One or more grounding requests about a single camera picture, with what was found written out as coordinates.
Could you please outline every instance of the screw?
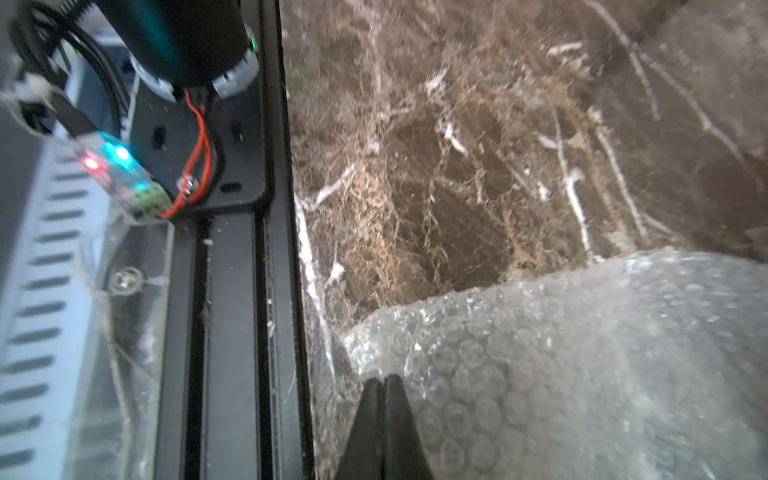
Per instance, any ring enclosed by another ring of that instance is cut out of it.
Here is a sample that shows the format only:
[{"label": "screw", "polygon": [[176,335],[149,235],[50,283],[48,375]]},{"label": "screw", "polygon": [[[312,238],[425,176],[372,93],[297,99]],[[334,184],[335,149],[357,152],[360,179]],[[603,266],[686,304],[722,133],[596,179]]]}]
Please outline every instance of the screw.
[{"label": "screw", "polygon": [[112,277],[112,288],[116,293],[132,293],[142,281],[141,272],[132,266],[126,266]]},{"label": "screw", "polygon": [[[178,188],[179,191],[181,191],[181,181],[183,179],[184,177],[182,176],[176,180],[176,188]],[[187,175],[187,186],[184,188],[184,197],[189,197],[199,186],[200,183],[197,181],[197,178],[192,175]]]}]

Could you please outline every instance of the red led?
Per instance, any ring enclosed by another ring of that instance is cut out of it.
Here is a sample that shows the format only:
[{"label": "red led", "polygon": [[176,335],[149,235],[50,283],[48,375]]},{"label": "red led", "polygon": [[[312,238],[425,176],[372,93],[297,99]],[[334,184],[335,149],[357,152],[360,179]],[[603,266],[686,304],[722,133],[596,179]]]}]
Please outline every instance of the red led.
[{"label": "red led", "polygon": [[86,157],[83,159],[83,165],[89,170],[98,170],[101,166],[96,160],[90,157]]}]

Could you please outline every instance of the black aluminum frame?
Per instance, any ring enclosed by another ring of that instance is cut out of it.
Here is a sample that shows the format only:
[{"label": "black aluminum frame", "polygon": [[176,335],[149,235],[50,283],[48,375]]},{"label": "black aluminum frame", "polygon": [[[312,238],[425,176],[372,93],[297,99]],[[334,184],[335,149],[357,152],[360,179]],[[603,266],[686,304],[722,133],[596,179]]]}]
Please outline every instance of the black aluminum frame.
[{"label": "black aluminum frame", "polygon": [[[250,210],[175,224],[154,468],[162,480],[314,476],[280,13],[276,0],[250,7],[266,195]],[[132,135],[150,127],[135,124]]]}]

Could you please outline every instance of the mounting hole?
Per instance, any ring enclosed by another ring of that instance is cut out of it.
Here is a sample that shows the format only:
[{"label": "mounting hole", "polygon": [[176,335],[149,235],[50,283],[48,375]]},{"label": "mounting hole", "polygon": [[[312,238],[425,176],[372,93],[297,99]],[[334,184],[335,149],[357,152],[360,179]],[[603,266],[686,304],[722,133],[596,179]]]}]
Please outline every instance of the mounting hole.
[{"label": "mounting hole", "polygon": [[230,129],[232,131],[232,140],[234,140],[236,144],[243,141],[243,125],[241,125],[240,122],[236,121],[233,123]]},{"label": "mounting hole", "polygon": [[219,190],[221,190],[222,194],[231,194],[233,192],[239,192],[241,188],[243,188],[243,184],[240,182],[227,182],[219,187]]},{"label": "mounting hole", "polygon": [[154,133],[152,134],[152,148],[155,150],[165,149],[165,127],[163,125],[154,128]]},{"label": "mounting hole", "polygon": [[131,63],[130,58],[123,60],[123,64],[120,66],[120,69],[124,74],[130,74],[134,72],[134,66]]}]

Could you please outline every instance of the red wire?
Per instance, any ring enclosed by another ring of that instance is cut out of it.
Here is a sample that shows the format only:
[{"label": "red wire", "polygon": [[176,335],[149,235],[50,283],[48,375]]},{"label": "red wire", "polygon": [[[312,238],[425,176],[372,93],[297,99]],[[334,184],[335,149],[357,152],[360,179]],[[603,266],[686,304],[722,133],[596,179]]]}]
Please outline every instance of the red wire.
[{"label": "red wire", "polygon": [[211,164],[211,152],[210,152],[210,140],[208,140],[208,133],[205,130],[205,120],[203,114],[198,111],[192,104],[189,104],[192,111],[197,116],[197,123],[201,124],[203,132],[203,146],[205,146],[205,166],[203,167],[203,177],[200,179],[200,187],[190,196],[189,205],[195,204],[208,189],[208,182],[210,181],[210,164]]},{"label": "red wire", "polygon": [[[197,128],[198,128],[198,135],[197,135],[197,142],[195,143],[194,149],[192,150],[192,155],[190,155],[189,159],[187,160],[187,164],[184,166],[184,172],[181,175],[181,185],[182,188],[179,189],[179,194],[176,196],[176,199],[174,200],[173,204],[170,206],[170,208],[166,211],[164,211],[162,214],[159,214],[159,217],[162,218],[170,218],[178,211],[188,204],[193,204],[194,202],[198,201],[203,194],[205,193],[205,190],[208,186],[208,181],[210,179],[210,142],[208,141],[208,134],[205,131],[205,122],[203,120],[203,115],[200,113],[200,111],[195,108],[194,105],[192,105],[192,98],[189,94],[189,92],[185,92],[185,97],[187,99],[187,106],[192,110],[192,112],[195,113],[195,116],[197,117]],[[190,196],[189,201],[184,200],[184,192],[185,188],[184,186],[187,184],[187,178],[192,173],[192,168],[195,165],[195,162],[197,161],[198,157],[200,156],[200,151],[202,150],[203,146],[205,146],[205,167],[203,169],[203,178],[200,182],[200,186],[197,188],[197,191]]]}]

